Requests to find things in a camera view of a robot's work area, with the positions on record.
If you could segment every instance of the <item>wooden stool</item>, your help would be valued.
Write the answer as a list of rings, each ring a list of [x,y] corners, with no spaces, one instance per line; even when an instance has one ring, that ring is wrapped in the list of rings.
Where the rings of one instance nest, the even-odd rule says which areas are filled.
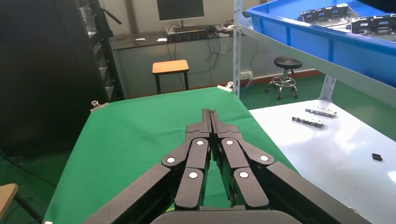
[[[161,94],[160,75],[184,73],[185,88],[188,90],[188,77],[187,72],[189,70],[186,60],[168,61],[168,62],[157,62],[153,64],[153,75],[156,76],[157,94]]]

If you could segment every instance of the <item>power strip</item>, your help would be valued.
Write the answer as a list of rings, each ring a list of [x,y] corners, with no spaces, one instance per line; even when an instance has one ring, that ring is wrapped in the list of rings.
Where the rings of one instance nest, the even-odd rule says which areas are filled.
[[[252,71],[244,71],[240,73],[241,80],[253,80],[253,72]]]

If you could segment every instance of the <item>table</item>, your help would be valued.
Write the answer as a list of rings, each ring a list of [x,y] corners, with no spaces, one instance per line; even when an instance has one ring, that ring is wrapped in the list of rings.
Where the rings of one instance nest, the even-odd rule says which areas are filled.
[[[337,116],[305,112],[317,107],[336,111]],[[374,224],[395,222],[396,142],[326,100],[250,113],[302,177]],[[325,126],[293,123],[291,117],[320,119]],[[373,160],[372,153],[383,161]]]
[[[87,120],[70,155],[45,221],[77,224],[116,196],[185,138],[202,109],[217,110],[243,138],[295,170],[235,93],[206,88],[110,103]],[[229,207],[219,169],[211,161],[205,205]]]

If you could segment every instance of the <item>green table cover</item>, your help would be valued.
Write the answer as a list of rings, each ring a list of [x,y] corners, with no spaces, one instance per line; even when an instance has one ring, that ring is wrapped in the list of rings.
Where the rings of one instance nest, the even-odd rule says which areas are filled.
[[[186,126],[202,120],[203,108],[217,110],[222,122],[238,126],[245,141],[295,170],[233,92],[213,87],[118,101],[91,113],[44,221],[85,221],[184,142]],[[230,206],[214,161],[205,205]]]

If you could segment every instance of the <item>blue plastic bin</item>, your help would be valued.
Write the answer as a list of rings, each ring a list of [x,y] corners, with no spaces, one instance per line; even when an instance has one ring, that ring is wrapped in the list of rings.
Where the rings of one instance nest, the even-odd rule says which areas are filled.
[[[300,12],[347,3],[360,17],[384,15],[358,1],[275,0],[246,12],[253,29],[288,46],[396,87],[396,43],[300,22]]]

